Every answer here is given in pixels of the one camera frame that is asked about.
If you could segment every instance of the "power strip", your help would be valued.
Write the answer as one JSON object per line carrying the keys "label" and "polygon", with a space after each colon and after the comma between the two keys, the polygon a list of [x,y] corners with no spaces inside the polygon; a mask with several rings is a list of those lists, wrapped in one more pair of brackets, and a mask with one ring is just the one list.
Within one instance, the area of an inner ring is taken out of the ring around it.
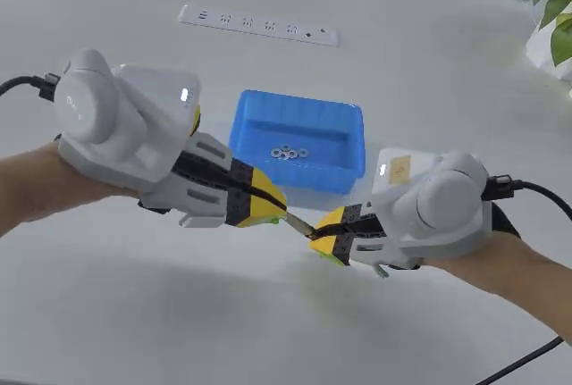
{"label": "power strip", "polygon": [[279,21],[274,17],[230,12],[197,4],[184,5],[179,14],[179,21],[191,25],[234,30],[272,38],[293,39],[323,46],[337,47],[340,45],[338,32],[322,25]]}

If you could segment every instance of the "power cord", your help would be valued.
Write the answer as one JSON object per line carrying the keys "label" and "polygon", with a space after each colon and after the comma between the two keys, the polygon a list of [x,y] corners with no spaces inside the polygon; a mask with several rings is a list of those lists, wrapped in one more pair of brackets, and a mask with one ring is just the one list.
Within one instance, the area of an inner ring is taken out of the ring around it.
{"label": "power cord", "polygon": [[57,86],[59,81],[60,77],[52,73],[46,74],[45,77],[39,77],[37,75],[15,77],[0,84],[0,96],[18,86],[30,85],[33,88],[39,89],[39,97],[49,102],[54,102],[55,86]]}
{"label": "power cord", "polygon": [[[566,201],[562,199],[562,197],[558,196],[556,193],[548,190],[543,186],[534,184],[533,182],[513,180],[509,175],[495,176],[488,179],[481,198],[483,200],[507,199],[514,197],[515,191],[522,189],[528,189],[536,193],[539,193],[545,197],[548,197],[572,221],[572,207],[570,207],[570,205],[567,204]],[[531,352],[526,356],[523,356],[519,360],[515,361],[512,364],[509,364],[504,369],[496,372],[492,376],[489,376],[485,380],[478,382],[476,385],[491,385],[492,383],[498,381],[499,379],[504,378],[508,374],[514,372],[516,369],[519,369],[523,365],[528,364],[531,361],[535,360],[539,356],[543,356],[547,352],[552,351],[555,347],[562,344],[563,342],[564,339],[558,336],[557,338],[548,342],[546,345],[539,347],[538,349],[536,349],[535,351]]]}

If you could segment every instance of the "sticker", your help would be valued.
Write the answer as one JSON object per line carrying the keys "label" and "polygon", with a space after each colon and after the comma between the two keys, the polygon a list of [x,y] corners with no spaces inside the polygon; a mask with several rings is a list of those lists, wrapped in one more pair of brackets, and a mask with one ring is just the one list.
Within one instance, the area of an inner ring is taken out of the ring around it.
{"label": "sticker", "polygon": [[411,156],[395,157],[390,163],[390,184],[409,184]]}

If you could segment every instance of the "blue plastic tray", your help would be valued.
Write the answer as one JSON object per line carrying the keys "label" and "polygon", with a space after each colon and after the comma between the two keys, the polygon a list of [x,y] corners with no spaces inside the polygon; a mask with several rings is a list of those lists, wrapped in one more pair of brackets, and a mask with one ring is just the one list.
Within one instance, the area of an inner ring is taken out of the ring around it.
{"label": "blue plastic tray", "polygon": [[[307,158],[271,157],[275,147],[305,148]],[[364,176],[364,120],[356,105],[245,90],[229,146],[273,183],[347,194]]]}

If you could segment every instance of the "white table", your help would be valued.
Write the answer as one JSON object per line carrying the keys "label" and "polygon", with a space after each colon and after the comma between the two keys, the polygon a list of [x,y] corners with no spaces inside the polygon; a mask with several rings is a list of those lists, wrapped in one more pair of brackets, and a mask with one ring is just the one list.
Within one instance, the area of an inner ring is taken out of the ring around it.
{"label": "white table", "polygon": [[[326,23],[342,44],[180,25],[188,1]],[[355,102],[371,145],[469,150],[493,173],[572,199],[572,104],[525,59],[533,27],[513,0],[0,0],[0,79],[58,71],[93,46],[112,63],[194,71],[202,128],[221,138],[245,88]],[[0,110],[0,155],[58,132],[26,88]],[[572,264],[563,214],[533,194],[517,199],[502,206],[525,239]],[[441,272],[381,281],[323,262],[287,227],[183,230],[175,215],[114,199],[2,239],[0,377],[472,384],[553,336]],[[561,347],[500,383],[565,383],[569,357]]]}

